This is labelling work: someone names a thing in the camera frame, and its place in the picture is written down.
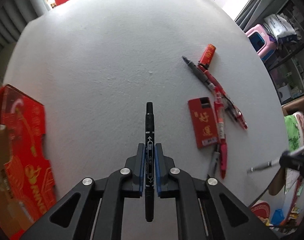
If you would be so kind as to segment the red transparent pen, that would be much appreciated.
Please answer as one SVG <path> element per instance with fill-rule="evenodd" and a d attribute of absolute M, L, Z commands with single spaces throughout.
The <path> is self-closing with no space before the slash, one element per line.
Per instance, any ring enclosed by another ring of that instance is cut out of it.
<path fill-rule="evenodd" d="M 224 179 L 226 176 L 227 169 L 227 143 L 225 134 L 225 122 L 224 122 L 224 104 L 222 94 L 219 88 L 215 88 L 214 96 L 214 109 L 217 120 L 217 131 L 219 139 L 219 152 L 220 152 L 220 174 L 221 178 Z"/>

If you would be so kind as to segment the green patterned cushion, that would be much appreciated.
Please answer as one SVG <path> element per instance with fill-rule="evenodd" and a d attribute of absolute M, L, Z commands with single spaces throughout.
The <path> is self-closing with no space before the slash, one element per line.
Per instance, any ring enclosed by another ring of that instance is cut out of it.
<path fill-rule="evenodd" d="M 288 149 L 292 152 L 304 145 L 302 127 L 294 115 L 285 116 L 284 121 L 288 135 Z"/>

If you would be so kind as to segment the red gel pen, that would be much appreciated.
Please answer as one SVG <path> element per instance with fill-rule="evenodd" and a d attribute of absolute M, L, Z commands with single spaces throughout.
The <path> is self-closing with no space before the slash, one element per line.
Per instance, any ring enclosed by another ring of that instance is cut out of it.
<path fill-rule="evenodd" d="M 215 77 L 208 71 L 207 67 L 203 64 L 198 64 L 198 68 L 208 77 L 211 83 L 215 87 L 217 87 L 223 97 L 223 102 L 225 104 L 225 111 L 229 113 L 231 118 L 235 120 L 243 129 L 247 130 L 248 126 L 247 123 L 243 117 L 243 114 L 241 113 L 240 109 L 234 104 L 234 102 L 231 100 L 231 98 L 228 96 L 228 94 L 225 92 L 221 84 L 215 79 Z"/>

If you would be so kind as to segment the red box lighter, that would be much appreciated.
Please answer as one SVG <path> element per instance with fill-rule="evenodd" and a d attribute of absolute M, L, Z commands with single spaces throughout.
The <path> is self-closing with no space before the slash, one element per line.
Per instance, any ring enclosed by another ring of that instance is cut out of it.
<path fill-rule="evenodd" d="M 188 101 L 196 146 L 203 148 L 218 143 L 217 124 L 208 97 Z"/>

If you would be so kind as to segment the black grey gel pen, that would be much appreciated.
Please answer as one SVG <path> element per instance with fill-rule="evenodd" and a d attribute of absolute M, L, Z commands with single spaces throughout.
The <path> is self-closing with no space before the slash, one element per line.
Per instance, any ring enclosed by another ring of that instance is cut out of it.
<path fill-rule="evenodd" d="M 198 68 L 198 65 L 194 64 L 193 61 L 189 60 L 187 57 L 182 56 L 183 61 L 191 69 L 192 73 L 210 90 L 213 94 L 215 93 L 215 87 L 213 83 L 210 82 L 208 77 Z"/>

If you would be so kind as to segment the grey curtain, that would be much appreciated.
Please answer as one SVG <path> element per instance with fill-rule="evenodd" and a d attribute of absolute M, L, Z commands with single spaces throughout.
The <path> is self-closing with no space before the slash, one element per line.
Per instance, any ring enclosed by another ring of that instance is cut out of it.
<path fill-rule="evenodd" d="M 0 0 L 0 52 L 19 40 L 29 22 L 49 10 L 46 0 Z"/>

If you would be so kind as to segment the black yellow pen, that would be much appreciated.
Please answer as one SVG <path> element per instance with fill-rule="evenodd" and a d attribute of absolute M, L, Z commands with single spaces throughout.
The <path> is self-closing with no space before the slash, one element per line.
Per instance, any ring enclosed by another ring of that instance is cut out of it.
<path fill-rule="evenodd" d="M 215 177 L 218 161 L 220 158 L 220 144 L 216 144 L 214 151 L 212 153 L 212 159 L 208 168 L 207 178 Z"/>

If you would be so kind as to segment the black marker pen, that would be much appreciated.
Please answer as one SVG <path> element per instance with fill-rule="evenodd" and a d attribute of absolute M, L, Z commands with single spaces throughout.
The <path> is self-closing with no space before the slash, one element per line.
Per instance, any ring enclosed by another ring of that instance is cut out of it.
<path fill-rule="evenodd" d="M 147 102 L 145 114 L 145 219 L 154 219 L 154 144 L 155 124 L 153 103 Z"/>

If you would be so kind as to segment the red cardboard box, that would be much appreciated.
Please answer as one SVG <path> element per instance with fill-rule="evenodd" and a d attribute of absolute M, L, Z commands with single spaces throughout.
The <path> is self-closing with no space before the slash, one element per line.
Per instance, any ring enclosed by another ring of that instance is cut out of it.
<path fill-rule="evenodd" d="M 0 88 L 0 230 L 19 239 L 56 202 L 44 156 L 45 108 L 11 85 Z"/>

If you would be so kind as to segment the pink plastic stool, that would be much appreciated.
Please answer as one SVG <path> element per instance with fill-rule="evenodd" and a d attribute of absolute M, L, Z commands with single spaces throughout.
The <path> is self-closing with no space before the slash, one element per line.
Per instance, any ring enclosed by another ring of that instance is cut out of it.
<path fill-rule="evenodd" d="M 262 25 L 255 25 L 245 34 L 263 62 L 266 62 L 276 51 L 276 39 Z"/>

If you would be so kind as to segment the white silver pen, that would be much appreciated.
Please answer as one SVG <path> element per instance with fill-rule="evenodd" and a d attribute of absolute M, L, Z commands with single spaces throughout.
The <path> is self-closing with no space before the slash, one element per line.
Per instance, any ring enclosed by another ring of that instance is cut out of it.
<path fill-rule="evenodd" d="M 281 157 L 283 157 L 283 156 L 295 157 L 295 156 L 298 156 L 300 154 L 304 154 L 304 145 L 299 147 L 298 149 L 292 151 L 292 152 L 284 151 L 279 158 L 277 158 L 275 160 L 268 161 L 267 163 L 263 163 L 263 164 L 260 164 L 258 166 L 255 166 L 255 167 L 251 167 L 251 168 L 247 169 L 246 172 L 247 172 L 247 174 L 249 174 L 249 173 L 252 173 L 252 172 L 262 171 L 262 170 L 265 170 L 267 168 L 271 168 L 271 167 L 274 167 L 274 166 L 278 165 L 279 162 L 280 162 Z"/>

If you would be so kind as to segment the long red lighter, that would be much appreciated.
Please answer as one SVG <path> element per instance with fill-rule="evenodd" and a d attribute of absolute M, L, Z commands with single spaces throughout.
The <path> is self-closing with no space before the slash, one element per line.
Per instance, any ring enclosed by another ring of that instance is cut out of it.
<path fill-rule="evenodd" d="M 205 51 L 203 52 L 202 56 L 199 60 L 199 65 L 204 67 L 205 69 L 209 68 L 209 65 L 213 59 L 214 53 L 215 53 L 216 47 L 212 44 L 208 44 L 205 48 Z"/>

